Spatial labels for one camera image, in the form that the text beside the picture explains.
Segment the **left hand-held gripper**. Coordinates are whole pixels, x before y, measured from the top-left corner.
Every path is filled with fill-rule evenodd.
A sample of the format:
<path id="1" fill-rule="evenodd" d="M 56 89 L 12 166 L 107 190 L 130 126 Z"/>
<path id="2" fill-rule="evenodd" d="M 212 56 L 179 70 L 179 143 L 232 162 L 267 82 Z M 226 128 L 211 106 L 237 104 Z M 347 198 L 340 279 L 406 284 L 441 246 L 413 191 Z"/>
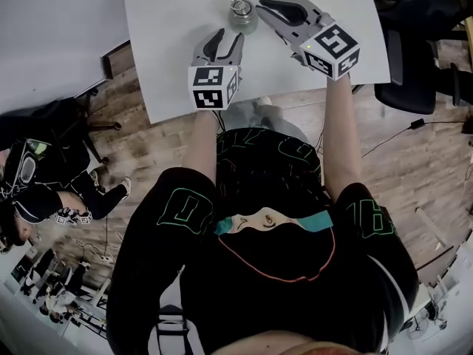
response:
<path id="1" fill-rule="evenodd" d="M 224 28 L 218 29 L 194 48 L 188 90 L 197 110 L 226 110 L 239 89 L 245 35 L 239 33 L 228 54 L 215 60 L 224 34 Z"/>

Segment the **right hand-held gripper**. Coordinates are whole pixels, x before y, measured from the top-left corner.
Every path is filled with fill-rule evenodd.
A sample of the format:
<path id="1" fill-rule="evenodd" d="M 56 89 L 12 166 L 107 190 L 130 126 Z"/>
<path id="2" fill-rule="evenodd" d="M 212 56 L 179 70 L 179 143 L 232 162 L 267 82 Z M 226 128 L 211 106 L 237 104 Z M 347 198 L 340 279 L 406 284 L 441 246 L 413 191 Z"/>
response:
<path id="1" fill-rule="evenodd" d="M 358 63 L 359 43 L 309 0 L 259 0 L 256 13 L 312 71 L 337 81 Z"/>

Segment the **person's left forearm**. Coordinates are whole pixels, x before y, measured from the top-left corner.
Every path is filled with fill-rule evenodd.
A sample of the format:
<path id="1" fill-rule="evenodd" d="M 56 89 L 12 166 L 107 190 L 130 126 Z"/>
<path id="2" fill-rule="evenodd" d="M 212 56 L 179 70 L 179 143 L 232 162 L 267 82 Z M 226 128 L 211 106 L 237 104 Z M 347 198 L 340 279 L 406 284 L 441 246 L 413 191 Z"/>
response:
<path id="1" fill-rule="evenodd" d="M 182 162 L 182 167 L 200 172 L 212 183 L 216 183 L 218 128 L 212 112 L 199 111 Z"/>

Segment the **person's right forearm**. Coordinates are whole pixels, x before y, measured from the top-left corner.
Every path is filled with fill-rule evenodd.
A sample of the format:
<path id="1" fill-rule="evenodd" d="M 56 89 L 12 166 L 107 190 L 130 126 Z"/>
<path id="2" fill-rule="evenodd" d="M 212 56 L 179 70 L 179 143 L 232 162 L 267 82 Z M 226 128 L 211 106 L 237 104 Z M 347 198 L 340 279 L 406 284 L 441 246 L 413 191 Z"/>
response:
<path id="1" fill-rule="evenodd" d="M 323 171 L 325 188 L 332 201 L 337 201 L 347 186 L 361 182 L 361 143 L 348 75 L 327 81 Z"/>

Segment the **person's grey trousers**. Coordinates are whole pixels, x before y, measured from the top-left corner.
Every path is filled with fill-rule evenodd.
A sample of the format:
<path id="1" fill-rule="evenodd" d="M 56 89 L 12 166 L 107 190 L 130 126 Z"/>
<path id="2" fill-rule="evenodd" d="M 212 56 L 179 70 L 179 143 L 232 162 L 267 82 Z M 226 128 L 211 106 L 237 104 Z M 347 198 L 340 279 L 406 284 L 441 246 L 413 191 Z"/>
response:
<path id="1" fill-rule="evenodd" d="M 283 117 L 283 109 L 272 104 L 268 96 L 252 101 L 233 102 L 225 111 L 222 119 L 227 130 L 260 128 L 269 129 L 283 135 L 297 138 L 305 143 L 307 136 L 296 125 Z"/>

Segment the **black office chair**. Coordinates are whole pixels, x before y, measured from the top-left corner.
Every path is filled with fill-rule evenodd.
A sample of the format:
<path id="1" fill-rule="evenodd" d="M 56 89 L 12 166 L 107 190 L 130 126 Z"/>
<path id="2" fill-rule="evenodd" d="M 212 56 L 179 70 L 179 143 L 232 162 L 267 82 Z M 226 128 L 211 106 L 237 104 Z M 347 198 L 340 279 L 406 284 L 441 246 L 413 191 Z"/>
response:
<path id="1" fill-rule="evenodd" d="M 99 155 L 90 132 L 121 130 L 118 122 L 91 125 L 91 99 L 98 94 L 97 88 L 87 91 L 82 99 L 66 98 L 48 104 L 17 109 L 0 114 L 0 151 L 9 149 L 17 139 L 33 139 L 56 147 L 65 158 L 63 149 L 73 140 L 81 140 L 99 163 L 108 163 L 107 157 Z"/>
<path id="2" fill-rule="evenodd" d="M 473 17 L 473 0 L 374 0 L 387 49 L 390 80 L 374 87 L 383 104 L 431 115 L 436 95 L 473 106 L 473 72 L 435 63 L 441 40 L 467 40 L 457 26 Z"/>

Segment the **person's black printed t-shirt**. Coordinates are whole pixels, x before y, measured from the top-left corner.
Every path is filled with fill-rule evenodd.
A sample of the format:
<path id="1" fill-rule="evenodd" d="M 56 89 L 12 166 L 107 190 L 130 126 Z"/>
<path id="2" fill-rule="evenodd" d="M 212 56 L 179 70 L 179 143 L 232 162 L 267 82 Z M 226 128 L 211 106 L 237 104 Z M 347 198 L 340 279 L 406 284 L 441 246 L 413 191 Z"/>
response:
<path id="1" fill-rule="evenodd" d="M 115 355 L 149 355 L 160 296 L 180 281 L 181 317 L 209 354 L 265 331 L 368 353 L 401 329 L 418 275 L 367 187 L 331 201 L 316 150 L 269 129 L 217 137 L 217 176 L 164 171 L 132 215 L 106 312 Z"/>

